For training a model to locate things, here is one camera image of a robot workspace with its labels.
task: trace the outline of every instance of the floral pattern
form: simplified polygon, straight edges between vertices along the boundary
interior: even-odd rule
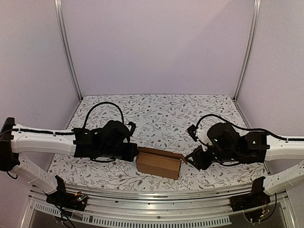
[[[199,145],[188,136],[186,129],[203,115],[218,114],[235,124],[245,126],[231,98],[225,95],[103,95],[85,97],[69,128],[81,127],[88,110],[102,101],[119,105],[125,123],[132,121],[137,125],[132,142],[184,155]],[[91,113],[86,127],[102,127],[112,119],[120,120],[120,114],[114,106],[106,104]],[[217,122],[218,119],[208,117],[201,123],[201,127],[207,131]],[[235,167],[214,163],[205,171],[198,171],[191,165],[182,163],[179,179],[172,180],[138,172],[135,162],[116,160],[112,163],[96,163],[87,158],[62,154],[54,156],[49,172],[59,175],[69,184],[140,191],[220,188],[250,183],[266,174],[264,165],[259,163]]]

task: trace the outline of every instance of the cardboard box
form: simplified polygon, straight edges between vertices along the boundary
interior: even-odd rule
[[[180,153],[145,147],[138,147],[138,150],[136,164],[139,172],[177,180],[180,174],[181,160],[187,163],[185,157]]]

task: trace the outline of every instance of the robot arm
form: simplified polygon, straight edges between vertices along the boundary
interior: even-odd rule
[[[84,211],[87,195],[68,193],[64,181],[34,164],[24,152],[60,153],[68,156],[90,158],[107,157],[133,161],[138,154],[137,145],[130,143],[131,130],[119,121],[109,121],[103,128],[88,130],[43,130],[15,124],[7,118],[0,131],[0,170],[9,171],[42,189],[47,202],[59,207]]]
[[[205,170],[214,162],[234,166],[277,159],[304,159],[304,137],[277,136],[267,130],[240,136],[231,123],[217,123],[207,133],[194,125],[187,131],[195,141],[202,143],[186,156],[197,169]],[[251,192],[231,197],[230,205],[233,211],[262,206],[270,202],[269,196],[302,184],[303,180],[304,161],[301,161],[278,174],[255,179]]]

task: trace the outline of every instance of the lavender wall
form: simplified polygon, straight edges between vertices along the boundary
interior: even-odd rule
[[[77,106],[54,1],[1,2],[0,125],[13,116],[19,124],[62,129]],[[50,154],[29,157],[46,169]],[[19,227],[30,185],[0,172],[0,227]]]
[[[304,1],[264,0],[254,49],[238,101],[252,127],[304,135]],[[272,172],[299,161],[274,161]],[[287,192],[304,227],[304,186]]]
[[[254,1],[65,0],[84,95],[233,95]]]

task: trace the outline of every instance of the box flap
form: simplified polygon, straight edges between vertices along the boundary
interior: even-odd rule
[[[155,155],[160,155],[163,157],[168,157],[168,158],[174,158],[174,159],[181,159],[184,163],[187,164],[187,161],[184,157],[184,155],[182,155],[181,153],[173,153],[170,151],[163,151],[163,150],[158,150],[158,149],[154,149],[154,148],[147,148],[147,147],[137,147],[137,149],[139,150],[139,152],[143,152],[143,153],[149,153],[149,154],[155,154]]]

